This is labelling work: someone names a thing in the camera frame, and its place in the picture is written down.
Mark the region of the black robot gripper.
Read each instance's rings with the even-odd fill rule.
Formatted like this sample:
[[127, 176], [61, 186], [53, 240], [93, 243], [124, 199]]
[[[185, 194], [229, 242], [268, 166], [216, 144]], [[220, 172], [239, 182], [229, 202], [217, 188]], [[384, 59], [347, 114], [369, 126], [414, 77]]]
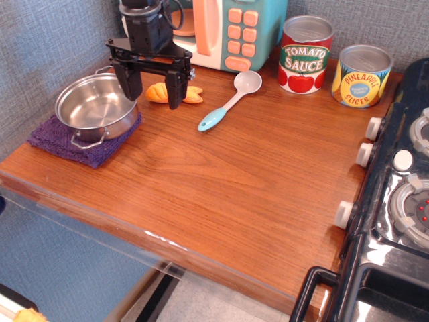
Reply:
[[173, 41], [174, 31], [184, 23], [180, 3], [178, 25], [172, 21], [169, 1], [121, 1], [119, 11], [125, 21], [126, 38], [110, 38], [111, 63], [124, 95], [135, 101], [143, 91], [140, 72], [164, 74], [171, 110], [186, 98], [188, 81], [195, 71], [191, 67], [192, 53]]

